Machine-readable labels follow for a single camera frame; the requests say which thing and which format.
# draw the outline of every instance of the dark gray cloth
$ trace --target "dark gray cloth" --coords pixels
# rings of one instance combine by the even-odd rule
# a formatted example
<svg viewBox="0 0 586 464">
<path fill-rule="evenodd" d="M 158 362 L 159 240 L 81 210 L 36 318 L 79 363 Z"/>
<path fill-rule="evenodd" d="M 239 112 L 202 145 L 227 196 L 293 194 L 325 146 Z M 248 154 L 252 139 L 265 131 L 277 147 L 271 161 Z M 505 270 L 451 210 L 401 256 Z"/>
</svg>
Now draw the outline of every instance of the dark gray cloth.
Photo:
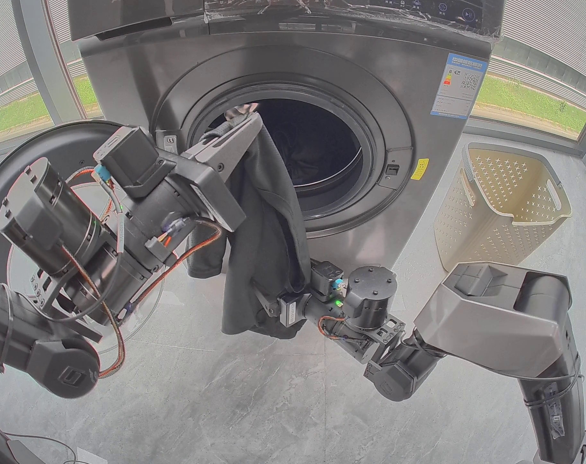
<svg viewBox="0 0 586 464">
<path fill-rule="evenodd" d="M 205 136 L 220 136 L 245 117 L 226 122 Z M 268 317 L 253 292 L 252 284 L 268 299 L 283 292 L 300 292 L 310 282 L 310 254 L 304 218 L 293 183 L 267 129 L 263 127 L 228 180 L 231 193 L 246 219 L 226 237 L 231 255 L 224 286 L 222 332 L 233 335 L 253 330 L 277 338 L 292 338 L 300 322 L 285 328 Z M 190 245 L 212 234 L 198 226 Z M 222 269 L 226 240 L 221 237 L 189 257 L 188 274 L 196 278 L 217 275 Z"/>
</svg>

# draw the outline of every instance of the window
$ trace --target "window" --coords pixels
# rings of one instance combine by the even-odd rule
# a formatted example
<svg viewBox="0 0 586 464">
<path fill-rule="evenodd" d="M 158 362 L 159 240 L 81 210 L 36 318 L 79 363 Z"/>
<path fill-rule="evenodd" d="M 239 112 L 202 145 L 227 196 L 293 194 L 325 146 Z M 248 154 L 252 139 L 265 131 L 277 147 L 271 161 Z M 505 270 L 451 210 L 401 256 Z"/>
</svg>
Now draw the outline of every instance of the window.
<svg viewBox="0 0 586 464">
<path fill-rule="evenodd" d="M 11 0 L 0 0 L 0 142 L 50 126 L 20 44 Z"/>
<path fill-rule="evenodd" d="M 70 39 L 70 24 L 67 17 L 67 0 L 46 0 L 48 10 L 52 17 L 61 54 L 65 60 L 68 71 L 72 76 L 74 87 L 79 95 L 81 103 L 88 117 L 100 117 L 98 99 L 91 87 L 78 47 Z"/>
<path fill-rule="evenodd" d="M 504 35 L 472 115 L 578 141 L 586 124 L 586 0 L 507 0 Z"/>
</svg>

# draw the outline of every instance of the sticker on robot arm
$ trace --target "sticker on robot arm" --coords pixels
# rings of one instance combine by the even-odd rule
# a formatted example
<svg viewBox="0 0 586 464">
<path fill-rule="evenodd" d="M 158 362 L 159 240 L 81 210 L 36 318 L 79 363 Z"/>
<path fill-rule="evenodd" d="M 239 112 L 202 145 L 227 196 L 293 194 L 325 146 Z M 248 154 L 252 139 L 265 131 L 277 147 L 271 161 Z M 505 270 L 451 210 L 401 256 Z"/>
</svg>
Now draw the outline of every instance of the sticker on robot arm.
<svg viewBox="0 0 586 464">
<path fill-rule="evenodd" d="M 411 176 L 412 181 L 419 181 L 423 177 L 424 173 L 426 172 L 426 169 L 428 168 L 429 161 L 430 159 L 419 159 L 417 161 L 417 167 L 415 167 L 415 171 Z"/>
<path fill-rule="evenodd" d="M 473 110 L 488 62 L 450 53 L 431 115 L 466 120 Z"/>
</svg>

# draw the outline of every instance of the laundry basket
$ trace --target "laundry basket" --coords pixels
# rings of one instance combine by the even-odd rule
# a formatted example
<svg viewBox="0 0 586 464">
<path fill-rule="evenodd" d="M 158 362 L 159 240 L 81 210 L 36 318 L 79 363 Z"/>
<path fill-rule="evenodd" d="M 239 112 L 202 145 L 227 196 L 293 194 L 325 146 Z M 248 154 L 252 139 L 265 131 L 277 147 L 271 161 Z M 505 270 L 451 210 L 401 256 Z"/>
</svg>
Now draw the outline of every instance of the laundry basket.
<svg viewBox="0 0 586 464">
<path fill-rule="evenodd" d="M 469 261 L 517 265 L 571 216 L 547 159 L 469 143 L 435 219 L 441 263 L 447 271 Z"/>
</svg>

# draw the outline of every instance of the energy label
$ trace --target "energy label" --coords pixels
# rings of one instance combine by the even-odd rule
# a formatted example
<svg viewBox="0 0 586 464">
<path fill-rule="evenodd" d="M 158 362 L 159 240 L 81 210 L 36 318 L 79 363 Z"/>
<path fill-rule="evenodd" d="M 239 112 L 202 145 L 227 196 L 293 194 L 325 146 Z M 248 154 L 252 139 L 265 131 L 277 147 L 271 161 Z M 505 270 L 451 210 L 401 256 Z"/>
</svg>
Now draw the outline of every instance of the energy label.
<svg viewBox="0 0 586 464">
<path fill-rule="evenodd" d="M 487 67 L 487 62 L 450 53 L 431 114 L 467 119 Z"/>
</svg>

